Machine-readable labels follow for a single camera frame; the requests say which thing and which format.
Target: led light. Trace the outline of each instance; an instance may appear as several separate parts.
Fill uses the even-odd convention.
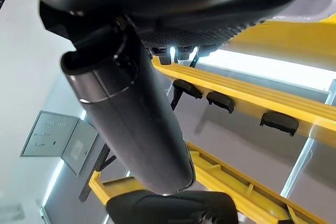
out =
[[[56,169],[50,179],[50,182],[48,184],[48,187],[47,187],[47,191],[46,191],[46,194],[44,195],[44,198],[43,198],[43,202],[42,202],[42,206],[44,207],[47,203],[47,200],[51,194],[51,191],[53,190],[54,188],[54,185],[57,181],[57,178],[63,168],[63,165],[64,165],[64,161],[61,159],[60,162],[58,163],[58,165],[56,166]]]
[[[84,120],[84,119],[85,119],[85,116],[86,116],[86,110],[84,110],[84,111],[81,113],[81,115],[80,115],[79,118],[81,118],[82,120]]]
[[[170,58],[172,59],[172,62],[174,62],[175,52],[176,52],[175,47],[171,47],[171,48],[169,49]]]

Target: fluorescent light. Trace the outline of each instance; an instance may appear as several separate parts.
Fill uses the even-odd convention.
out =
[[[80,117],[82,120],[85,119],[85,116],[86,116],[86,110],[83,110],[83,112],[81,113]]]
[[[226,50],[212,52],[199,62],[326,91],[336,79],[334,71]]]
[[[110,217],[109,214],[106,214],[102,224],[106,224],[107,221],[109,220],[109,217]]]
[[[47,203],[47,200],[51,194],[51,191],[53,190],[54,188],[54,185],[57,181],[57,178],[63,168],[63,165],[64,165],[64,161],[61,159],[60,162],[58,163],[58,165],[56,166],[56,169],[50,179],[50,182],[48,184],[48,187],[47,187],[47,191],[46,191],[46,194],[44,195],[44,198],[43,198],[43,202],[42,202],[42,206],[44,207]]]

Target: white wall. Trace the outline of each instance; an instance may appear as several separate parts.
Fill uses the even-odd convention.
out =
[[[83,107],[65,76],[61,73],[53,85],[43,110],[59,114],[81,117]]]
[[[0,191],[8,183],[38,112],[72,44],[44,30],[38,0],[6,0],[0,10]]]

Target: black plastic housing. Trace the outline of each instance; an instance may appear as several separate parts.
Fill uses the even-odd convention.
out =
[[[117,158],[148,189],[174,194],[195,181],[189,151],[151,56],[132,28],[121,36],[114,55],[68,52],[62,70]]]

